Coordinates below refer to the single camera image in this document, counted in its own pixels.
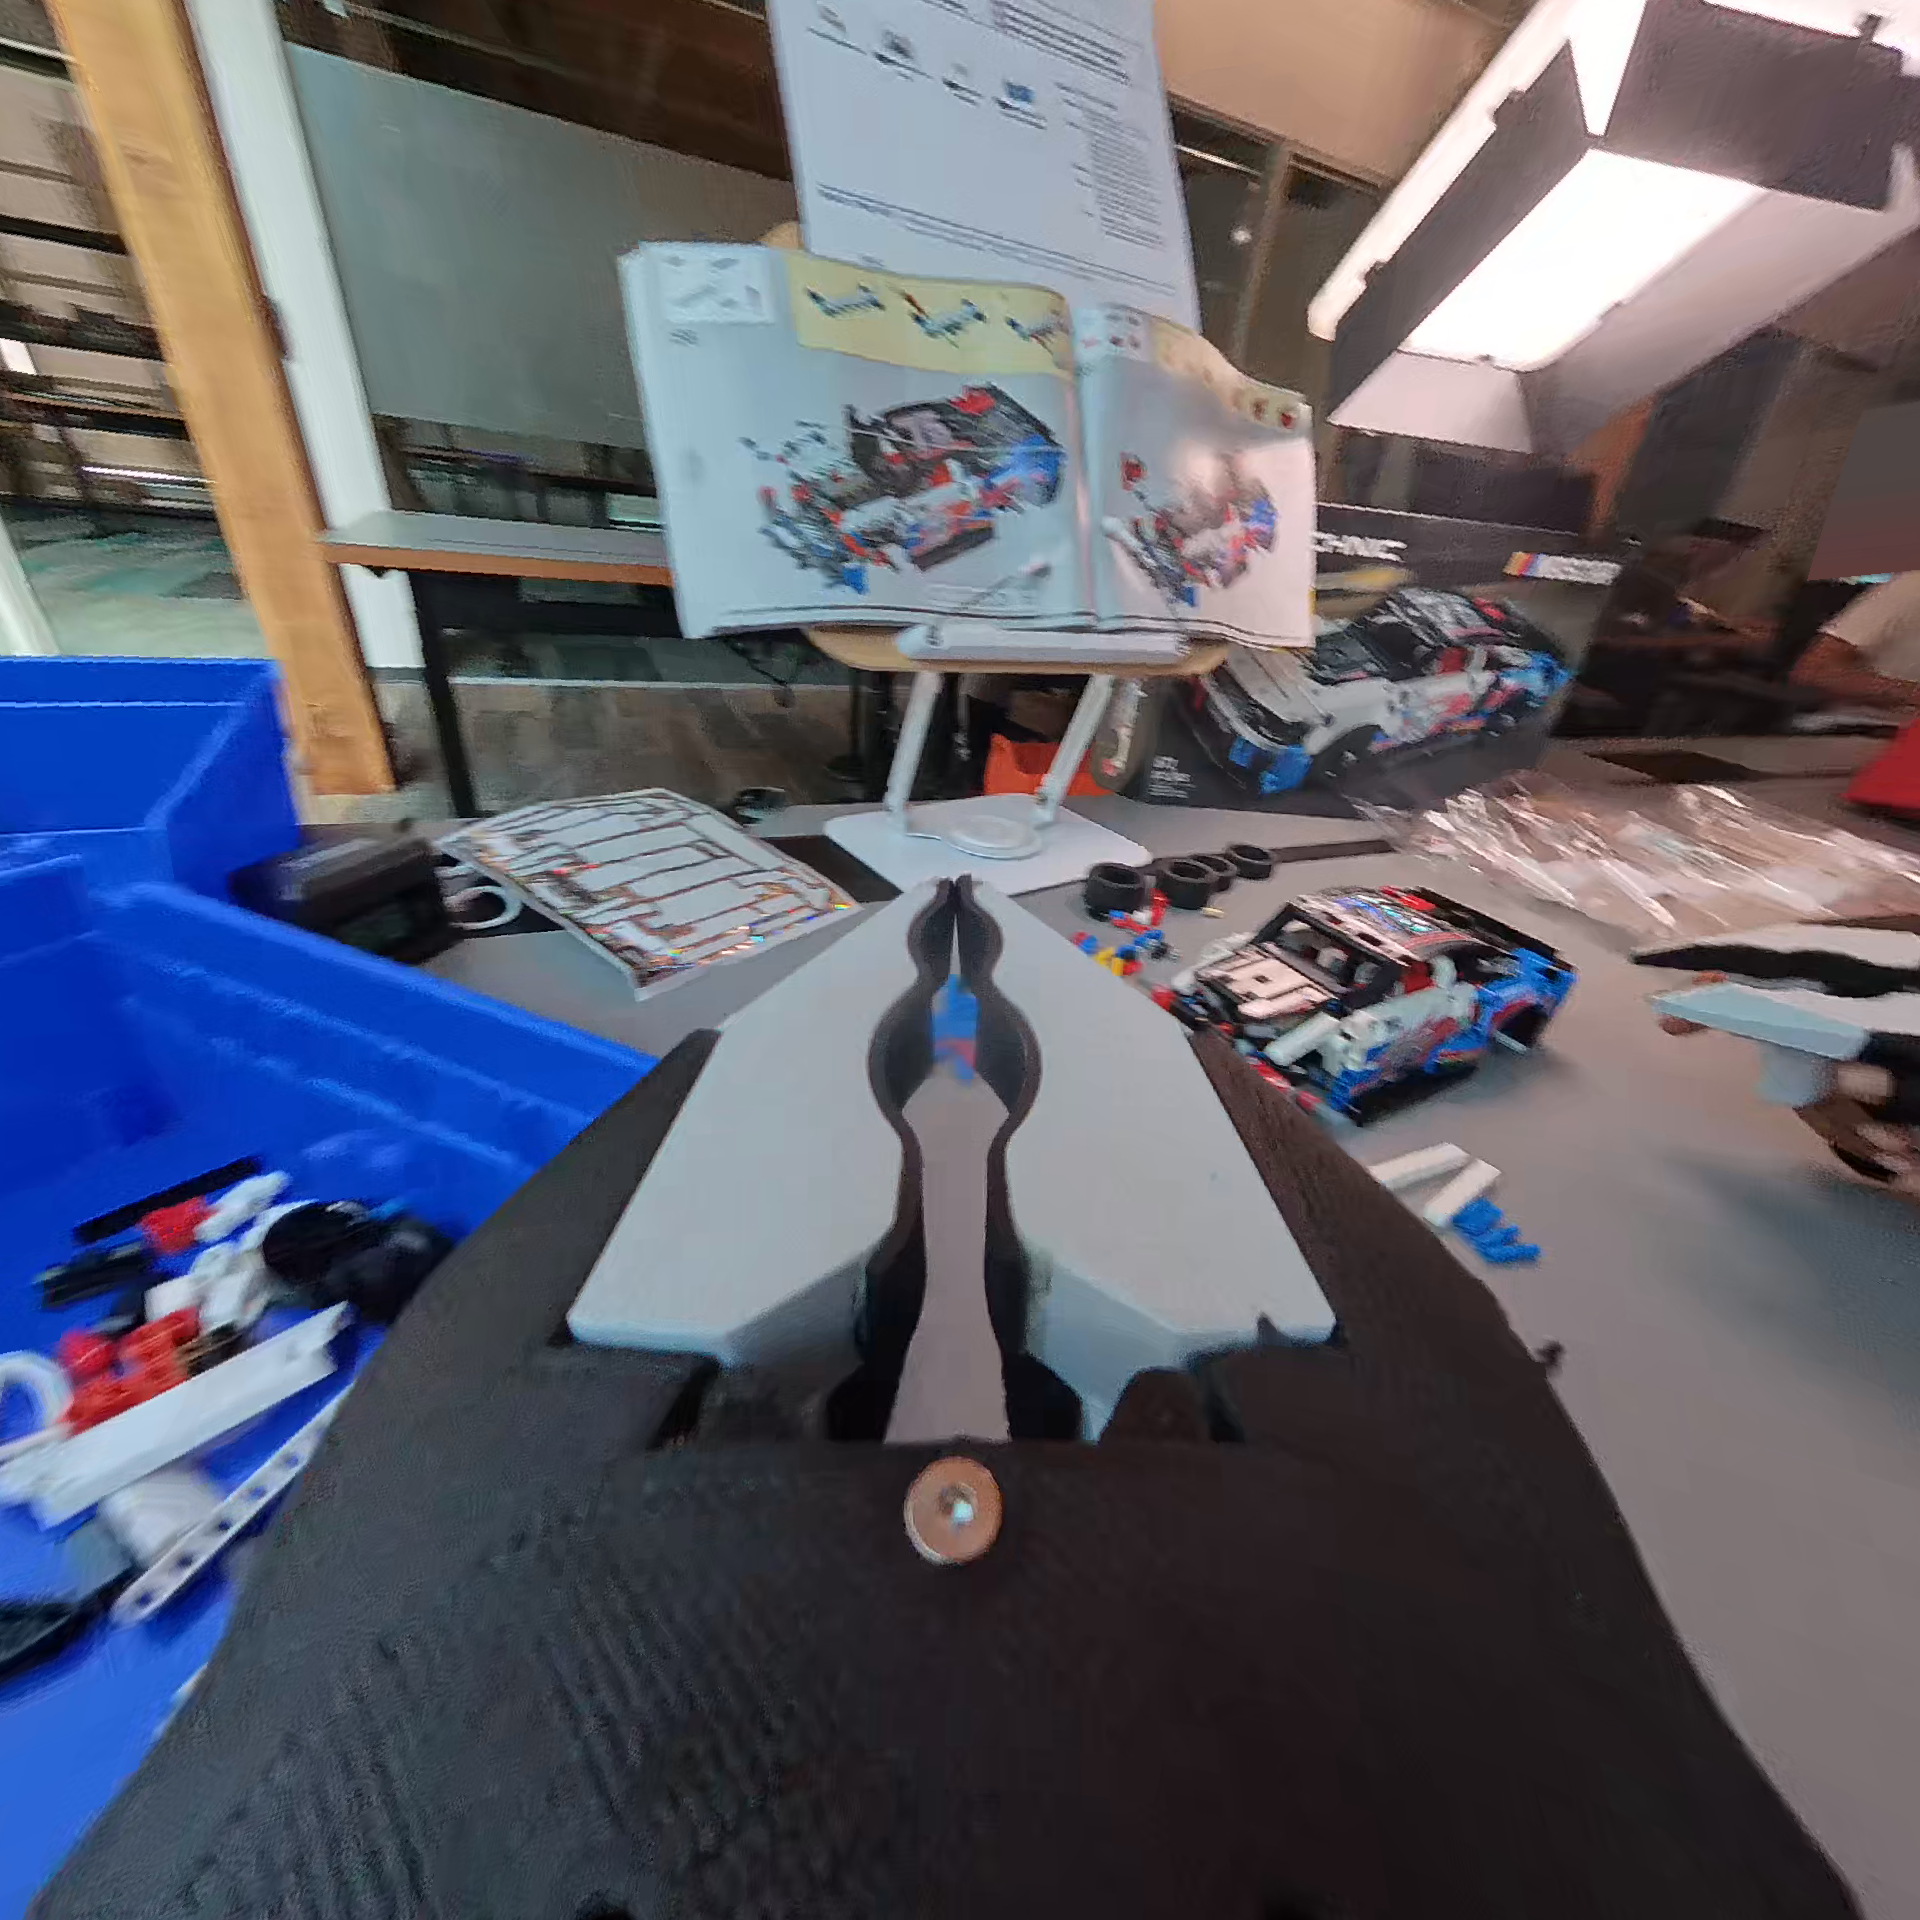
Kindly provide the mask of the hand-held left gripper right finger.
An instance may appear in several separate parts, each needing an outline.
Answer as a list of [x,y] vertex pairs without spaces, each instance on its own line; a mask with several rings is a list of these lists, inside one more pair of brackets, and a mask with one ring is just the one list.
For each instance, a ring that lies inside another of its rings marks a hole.
[[1337,1313],[1188,1030],[1019,901],[956,884],[989,1147],[986,1288],[1008,1384],[1117,1399],[1145,1372]]

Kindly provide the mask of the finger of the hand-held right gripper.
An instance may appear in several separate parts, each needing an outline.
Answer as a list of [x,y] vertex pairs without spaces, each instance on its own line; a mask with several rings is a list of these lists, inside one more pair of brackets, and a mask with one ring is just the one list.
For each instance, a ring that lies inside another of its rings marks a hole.
[[1812,983],[1706,981],[1656,993],[1651,1010],[1668,1027],[1717,1033],[1754,1048],[1764,1102],[1804,1112],[1837,1093],[1878,1092],[1865,1065],[1862,1002]]
[[1881,999],[1919,990],[1919,919],[1823,919],[1700,933],[1633,949],[1631,961],[1668,973],[1716,973],[1750,987]]

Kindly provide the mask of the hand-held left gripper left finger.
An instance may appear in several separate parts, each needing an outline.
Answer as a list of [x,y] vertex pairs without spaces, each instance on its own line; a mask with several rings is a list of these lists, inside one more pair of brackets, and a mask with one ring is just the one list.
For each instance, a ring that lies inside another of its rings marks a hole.
[[566,1313],[590,1350],[851,1370],[910,1240],[954,888],[862,918],[722,1027]]

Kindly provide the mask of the blue plastic bin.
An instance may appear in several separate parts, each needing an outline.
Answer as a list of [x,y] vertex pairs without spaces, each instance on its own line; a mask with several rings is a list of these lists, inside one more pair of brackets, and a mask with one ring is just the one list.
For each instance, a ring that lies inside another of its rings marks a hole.
[[142,1881],[107,1909],[167,1912],[151,1870],[194,1861],[187,1762],[158,1764],[163,1799],[123,1787],[184,1683],[227,1677],[225,1644],[248,1699],[219,1730],[303,1730],[340,1664],[323,1633],[392,1619],[403,1579],[460,1586],[453,1552],[482,1538],[488,1502],[530,1512],[536,1483],[612,1434],[619,1391],[589,1405],[540,1281],[560,1256],[584,1276],[586,1227],[560,1209],[611,1159],[542,1171],[654,1059],[227,901],[232,873],[296,841],[265,664],[4,660],[4,1351],[54,1356],[89,1322],[89,1302],[38,1307],[36,1276],[80,1225],[222,1165],[482,1237],[426,1330],[403,1324],[389,1356],[382,1332],[340,1332],[315,1387],[214,1441],[232,1483],[370,1372],[249,1597],[193,1590],[4,1683],[4,1915],[49,1885],[47,1914],[82,1912],[59,1868],[109,1807],[157,1815],[158,1837],[107,1833]]

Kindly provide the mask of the grey desk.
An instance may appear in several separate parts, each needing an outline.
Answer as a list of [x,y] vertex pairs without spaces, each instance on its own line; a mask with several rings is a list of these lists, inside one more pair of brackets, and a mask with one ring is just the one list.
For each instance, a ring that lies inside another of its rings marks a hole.
[[1101,801],[1158,853],[1340,843],[1242,884],[1210,930],[1322,884],[1426,884],[1565,953],[1542,1049],[1352,1128],[1377,1161],[1455,1141],[1499,1168],[1530,1265],[1469,1262],[1610,1479],[1668,1619],[1742,1739],[1867,1915],[1919,1912],[1915,1209],[1785,1107],[1752,1045],[1668,1036],[1614,929],[1448,862],[1352,851],[1360,828]]

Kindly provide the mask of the clear plastic bags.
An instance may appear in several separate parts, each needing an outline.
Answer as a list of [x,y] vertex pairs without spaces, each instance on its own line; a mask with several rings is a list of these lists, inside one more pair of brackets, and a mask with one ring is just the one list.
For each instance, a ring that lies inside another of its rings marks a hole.
[[1735,785],[1581,790],[1523,771],[1431,802],[1355,810],[1396,849],[1571,910],[1639,949],[1919,912],[1913,851]]

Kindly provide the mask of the toy brick race car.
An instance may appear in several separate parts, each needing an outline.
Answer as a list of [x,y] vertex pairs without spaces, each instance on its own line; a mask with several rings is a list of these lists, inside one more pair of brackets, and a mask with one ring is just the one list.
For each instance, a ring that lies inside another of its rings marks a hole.
[[1577,967],[1548,942],[1431,888],[1289,900],[1161,993],[1311,1112],[1367,1125],[1544,1042]]

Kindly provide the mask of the shiny sticker sheet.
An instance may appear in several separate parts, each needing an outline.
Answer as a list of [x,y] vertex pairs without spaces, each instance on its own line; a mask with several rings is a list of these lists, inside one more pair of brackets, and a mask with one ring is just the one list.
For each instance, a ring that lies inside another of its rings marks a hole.
[[809,864],[662,788],[510,810],[437,849],[611,961],[638,996],[856,909]]

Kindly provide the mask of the white book stand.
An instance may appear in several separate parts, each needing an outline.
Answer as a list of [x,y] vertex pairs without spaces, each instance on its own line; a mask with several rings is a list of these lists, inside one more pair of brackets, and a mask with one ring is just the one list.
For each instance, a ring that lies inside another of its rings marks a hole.
[[[1223,660],[1222,641],[1197,643],[1172,627],[1101,631],[1091,615],[1025,611],[1048,582],[1050,558],[1023,563],[987,589],[909,617],[894,631],[814,629],[814,643],[859,673],[909,671],[905,717],[881,801],[829,827],[829,841],[902,891],[929,880],[974,878],[1025,895],[1070,884],[1094,867],[1137,868],[1149,851],[1070,806],[1115,692],[1128,681],[1183,680]],[[1011,680],[1080,676],[1068,730],[1052,747],[1036,790],[1025,793],[918,802],[914,788],[944,698],[971,675]]]

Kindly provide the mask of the black toy car box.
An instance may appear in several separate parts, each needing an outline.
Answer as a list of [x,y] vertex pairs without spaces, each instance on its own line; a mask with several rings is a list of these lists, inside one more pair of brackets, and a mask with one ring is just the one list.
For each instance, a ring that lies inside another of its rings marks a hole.
[[1091,780],[1161,806],[1350,817],[1534,765],[1622,568],[1570,532],[1322,504],[1316,641],[1117,687]]

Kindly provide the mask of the black device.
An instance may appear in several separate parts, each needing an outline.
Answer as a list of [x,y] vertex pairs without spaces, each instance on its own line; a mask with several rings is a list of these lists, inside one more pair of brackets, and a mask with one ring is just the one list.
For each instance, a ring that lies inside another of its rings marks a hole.
[[230,898],[260,918],[401,964],[459,939],[427,841],[390,825],[307,827],[285,853],[227,878]]

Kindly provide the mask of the pile of toy bricks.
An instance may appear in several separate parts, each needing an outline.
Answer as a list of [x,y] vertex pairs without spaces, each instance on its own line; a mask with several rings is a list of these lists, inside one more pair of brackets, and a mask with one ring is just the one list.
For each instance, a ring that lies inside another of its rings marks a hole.
[[4,1680],[200,1583],[320,1451],[351,1338],[455,1244],[403,1200],[304,1197],[253,1157],[80,1223],[32,1292],[93,1317],[4,1353],[4,1510],[66,1565],[64,1592],[4,1598]]

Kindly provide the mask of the open instruction booklet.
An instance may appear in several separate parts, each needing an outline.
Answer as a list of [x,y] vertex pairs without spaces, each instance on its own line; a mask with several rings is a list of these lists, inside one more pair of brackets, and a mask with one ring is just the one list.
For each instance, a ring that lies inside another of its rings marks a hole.
[[685,637],[1313,646],[1309,405],[1201,335],[769,247],[617,277]]

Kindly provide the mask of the ceiling lamp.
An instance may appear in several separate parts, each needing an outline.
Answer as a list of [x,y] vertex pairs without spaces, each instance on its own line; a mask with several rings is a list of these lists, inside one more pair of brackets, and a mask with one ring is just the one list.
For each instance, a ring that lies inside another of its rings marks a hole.
[[1570,455],[1915,231],[1915,5],[1534,7],[1307,308],[1347,429]]

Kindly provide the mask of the wooden post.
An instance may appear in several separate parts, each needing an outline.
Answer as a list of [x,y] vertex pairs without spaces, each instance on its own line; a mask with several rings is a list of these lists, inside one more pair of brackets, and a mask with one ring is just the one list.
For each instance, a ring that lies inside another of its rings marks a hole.
[[50,3],[238,582],[281,669],[307,785],[398,790],[186,5]]

